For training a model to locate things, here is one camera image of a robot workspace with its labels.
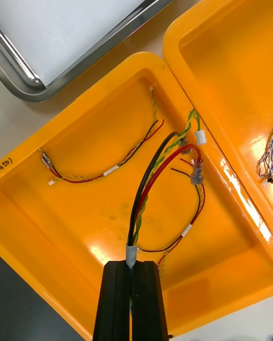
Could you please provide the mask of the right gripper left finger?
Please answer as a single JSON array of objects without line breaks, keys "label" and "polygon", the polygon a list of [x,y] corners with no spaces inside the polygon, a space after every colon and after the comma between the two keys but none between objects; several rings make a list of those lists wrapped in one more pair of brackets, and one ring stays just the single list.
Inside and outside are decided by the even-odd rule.
[{"label": "right gripper left finger", "polygon": [[126,262],[104,266],[93,340],[130,339],[130,270]]}]

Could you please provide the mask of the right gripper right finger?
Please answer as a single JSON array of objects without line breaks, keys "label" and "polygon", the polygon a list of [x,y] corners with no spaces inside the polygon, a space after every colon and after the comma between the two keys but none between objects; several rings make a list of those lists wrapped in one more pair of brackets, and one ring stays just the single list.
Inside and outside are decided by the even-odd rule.
[{"label": "right gripper right finger", "polygon": [[137,261],[132,281],[133,340],[168,340],[158,266]]}]

